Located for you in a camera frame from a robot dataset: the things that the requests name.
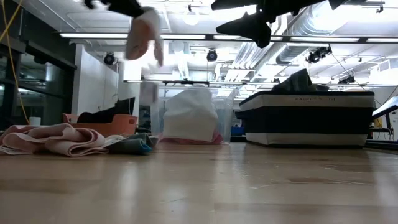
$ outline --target wooden floor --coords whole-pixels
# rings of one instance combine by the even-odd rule
[[[398,156],[163,146],[150,156],[0,157],[0,223],[398,223]]]

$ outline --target orange basket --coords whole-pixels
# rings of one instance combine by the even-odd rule
[[[63,122],[72,125],[74,128],[90,128],[104,137],[114,134],[130,135],[136,133],[137,117],[127,114],[116,114],[113,116],[112,123],[96,124],[96,123],[78,123],[72,124],[71,120],[77,121],[78,115],[63,114]]]

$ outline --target yellow cable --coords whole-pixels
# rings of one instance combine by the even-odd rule
[[[6,34],[8,33],[8,29],[10,28],[12,22],[14,21],[15,17],[17,16],[18,11],[19,11],[19,8],[22,6],[22,1],[23,1],[23,0],[20,0],[20,1],[19,1],[18,6],[17,6],[17,9],[15,10],[14,14],[12,15],[12,17],[11,17],[11,19],[10,19],[10,22],[7,24],[7,21],[4,20],[4,25],[6,25],[6,28],[5,28],[5,30],[2,32],[2,34],[1,34],[1,36],[0,36],[0,42],[2,41],[4,35],[6,35]],[[5,18],[5,17],[6,17],[6,8],[4,7],[5,1],[3,1],[2,5],[3,5],[3,14],[4,14],[4,18]]]
[[[16,12],[14,13],[14,15],[17,14],[18,10],[19,10],[19,7],[16,9]],[[15,86],[16,86],[16,88],[17,88],[17,91],[19,91],[17,74],[16,74],[16,71],[15,71],[14,61],[13,61],[13,59],[12,59],[12,51],[11,51],[11,45],[10,45],[10,38],[9,38],[9,35],[8,35],[8,28],[9,28],[9,25],[11,25],[11,22],[12,22],[12,20],[13,20],[13,17],[11,18],[9,25],[7,25],[6,7],[4,6],[4,3],[2,4],[2,14],[3,14],[3,17],[4,17],[4,25],[6,26],[6,29],[4,30],[4,32],[5,32],[6,36],[7,36],[8,52],[9,52],[9,54],[10,54],[10,61],[11,61],[12,74],[14,75]],[[21,95],[21,94],[19,94],[19,101],[20,101],[20,103],[21,103],[22,111],[24,112],[24,116],[25,116],[26,122],[27,122],[28,125],[30,125],[29,119],[27,118],[26,111],[25,111],[25,108],[24,108],[24,103],[22,102],[22,95]]]

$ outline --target gray cloth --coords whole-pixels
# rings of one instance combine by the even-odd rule
[[[156,146],[158,138],[149,137],[146,133],[133,134],[122,141],[114,143],[106,148],[110,154],[143,155],[151,152]]]
[[[284,82],[274,86],[271,91],[278,93],[288,92],[313,92],[313,91],[328,91],[329,87],[324,85],[312,84],[311,78],[308,75],[307,69],[300,70],[293,73]]]

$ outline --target security camera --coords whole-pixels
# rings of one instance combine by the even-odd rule
[[[107,65],[114,65],[116,64],[118,60],[114,57],[113,52],[108,52],[106,53],[106,56],[104,57],[104,63]]]
[[[209,50],[209,52],[207,53],[207,61],[215,62],[216,60],[217,60],[216,50],[214,50],[214,49]]]

